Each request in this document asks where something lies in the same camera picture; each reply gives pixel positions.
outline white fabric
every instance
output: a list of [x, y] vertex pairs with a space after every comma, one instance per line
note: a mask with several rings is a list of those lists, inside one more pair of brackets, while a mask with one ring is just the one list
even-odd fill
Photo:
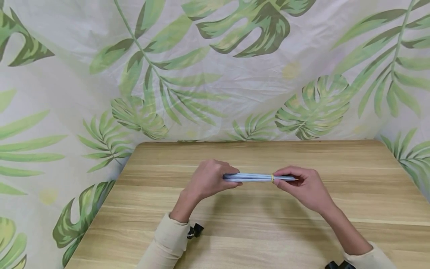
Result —
[[0, 7], [0, 268], [67, 263], [141, 142], [376, 138], [430, 198], [426, 0]]

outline wrist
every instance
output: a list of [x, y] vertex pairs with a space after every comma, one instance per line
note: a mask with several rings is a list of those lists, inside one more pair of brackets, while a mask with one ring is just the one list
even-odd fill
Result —
[[319, 212], [319, 214], [325, 220], [331, 219], [331, 218], [336, 218], [336, 216], [339, 215], [339, 213], [342, 213], [342, 211], [334, 203], [332, 205], [330, 205], [330, 206], [327, 206], [321, 212]]
[[183, 200], [183, 201], [187, 201], [190, 204], [195, 204], [197, 205], [199, 202], [202, 201], [202, 198], [200, 197], [200, 195], [197, 192], [194, 192], [192, 190], [189, 190], [187, 188], [184, 188], [180, 195], [179, 195], [179, 199]]
[[175, 207], [170, 213], [170, 218], [180, 223], [187, 223], [194, 208], [198, 205], [200, 200], [198, 196], [193, 195], [185, 190], [181, 191]]

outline wooden tabletop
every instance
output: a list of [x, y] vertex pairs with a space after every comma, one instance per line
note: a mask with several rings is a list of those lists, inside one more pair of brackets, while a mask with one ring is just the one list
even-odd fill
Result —
[[[430, 205], [382, 143], [357, 140], [141, 144], [67, 269], [134, 269], [163, 215], [209, 158], [243, 173], [316, 169], [335, 203], [399, 269], [429, 268]], [[342, 261], [325, 221], [268, 182], [204, 200], [191, 222], [205, 229], [176, 269], [322, 269]]]

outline beige sleeve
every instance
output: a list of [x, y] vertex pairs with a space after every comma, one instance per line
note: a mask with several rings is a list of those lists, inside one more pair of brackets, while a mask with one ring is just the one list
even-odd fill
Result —
[[158, 225], [154, 239], [136, 269], [173, 269], [187, 249], [189, 223], [172, 220], [167, 213]]
[[380, 248], [372, 242], [369, 243], [373, 246], [373, 250], [360, 256], [352, 256], [344, 252], [345, 260], [356, 269], [397, 269]]

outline right hand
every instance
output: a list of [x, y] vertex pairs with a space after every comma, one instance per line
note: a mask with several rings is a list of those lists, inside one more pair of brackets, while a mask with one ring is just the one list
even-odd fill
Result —
[[297, 166], [288, 166], [277, 170], [274, 176], [293, 175], [297, 181], [286, 182], [275, 179], [274, 184], [279, 189], [296, 197], [304, 206], [319, 214], [324, 214], [336, 208], [329, 192], [324, 186], [318, 172]]

